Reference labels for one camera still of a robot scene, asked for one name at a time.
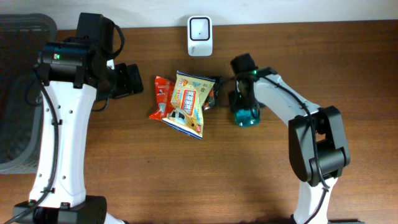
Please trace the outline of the blue mouthwash bottle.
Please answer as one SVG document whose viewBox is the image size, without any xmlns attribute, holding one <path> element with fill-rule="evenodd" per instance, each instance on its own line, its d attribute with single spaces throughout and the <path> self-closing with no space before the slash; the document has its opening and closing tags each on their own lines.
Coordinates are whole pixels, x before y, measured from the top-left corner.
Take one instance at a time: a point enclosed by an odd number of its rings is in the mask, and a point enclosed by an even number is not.
<svg viewBox="0 0 398 224">
<path fill-rule="evenodd" d="M 251 92 L 249 83 L 244 80 L 236 82 L 237 111 L 234 113 L 235 122 L 241 128 L 256 126 L 260 123 L 260 106 Z"/>
</svg>

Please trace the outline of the black red snack packet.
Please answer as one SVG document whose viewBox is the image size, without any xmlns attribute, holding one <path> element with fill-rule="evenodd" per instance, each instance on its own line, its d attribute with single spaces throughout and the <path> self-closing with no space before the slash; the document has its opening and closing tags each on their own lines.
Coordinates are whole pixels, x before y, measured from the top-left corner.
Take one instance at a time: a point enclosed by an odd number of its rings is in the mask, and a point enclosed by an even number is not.
<svg viewBox="0 0 398 224">
<path fill-rule="evenodd" d="M 215 79 L 215 83 L 214 83 L 211 91 L 209 92 L 208 96 L 206 97 L 204 104 L 202 105 L 202 110 L 208 110 L 208 109 L 214 108 L 217 105 L 218 92 L 223 83 L 223 78 L 222 77 L 214 77 L 214 79 Z"/>
</svg>

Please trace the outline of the red Hacks candy bag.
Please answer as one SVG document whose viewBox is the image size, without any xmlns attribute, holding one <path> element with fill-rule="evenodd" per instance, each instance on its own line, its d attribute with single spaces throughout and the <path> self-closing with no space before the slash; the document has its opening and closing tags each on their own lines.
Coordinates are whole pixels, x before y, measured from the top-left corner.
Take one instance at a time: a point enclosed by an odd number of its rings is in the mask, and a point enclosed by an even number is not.
<svg viewBox="0 0 398 224">
<path fill-rule="evenodd" d="M 175 82 L 156 76 L 155 78 L 155 95 L 157 102 L 157 110 L 153 112 L 149 118 L 162 121 L 170 112 L 174 110 L 171 104 L 171 98 L 174 92 Z"/>
</svg>

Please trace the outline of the beige wet wipes pack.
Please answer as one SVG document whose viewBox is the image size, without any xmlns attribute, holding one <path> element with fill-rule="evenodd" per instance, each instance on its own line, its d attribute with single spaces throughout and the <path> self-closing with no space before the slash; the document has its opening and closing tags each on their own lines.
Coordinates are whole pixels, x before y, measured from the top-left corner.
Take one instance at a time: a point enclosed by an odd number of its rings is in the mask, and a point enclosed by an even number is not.
<svg viewBox="0 0 398 224">
<path fill-rule="evenodd" d="M 162 119 L 181 133 L 196 139 L 203 138 L 203 109 L 216 79 L 177 71 L 177 79 L 171 97 L 173 110 Z"/>
</svg>

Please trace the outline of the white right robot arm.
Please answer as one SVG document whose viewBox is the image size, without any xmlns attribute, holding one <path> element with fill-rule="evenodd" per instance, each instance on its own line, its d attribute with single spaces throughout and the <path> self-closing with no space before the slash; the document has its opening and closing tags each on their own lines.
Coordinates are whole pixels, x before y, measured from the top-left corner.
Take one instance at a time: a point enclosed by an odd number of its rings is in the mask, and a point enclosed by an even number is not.
<svg viewBox="0 0 398 224">
<path fill-rule="evenodd" d="M 265 106 L 288 127 L 289 161 L 300 181 L 290 221 L 328 223 L 331 192 L 351 162 L 339 109 L 308 101 L 273 68 L 258 68 L 249 54 L 235 57 L 230 65 L 235 87 L 228 98 L 236 124 L 242 128 L 259 124 Z"/>
</svg>

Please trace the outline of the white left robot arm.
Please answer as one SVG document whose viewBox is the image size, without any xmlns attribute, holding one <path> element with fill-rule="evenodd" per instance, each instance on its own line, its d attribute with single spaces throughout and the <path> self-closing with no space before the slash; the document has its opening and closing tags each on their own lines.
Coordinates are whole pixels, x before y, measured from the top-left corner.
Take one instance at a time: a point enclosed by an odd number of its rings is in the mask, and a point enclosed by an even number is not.
<svg viewBox="0 0 398 224">
<path fill-rule="evenodd" d="M 103 196 L 88 195 L 84 181 L 86 135 L 98 101 L 141 93 L 137 65 L 110 65 L 121 28 L 101 14 L 83 12 L 76 34 L 49 42 L 34 75 L 43 98 L 40 157 L 29 199 L 14 206 L 14 223 L 117 223 Z"/>
</svg>

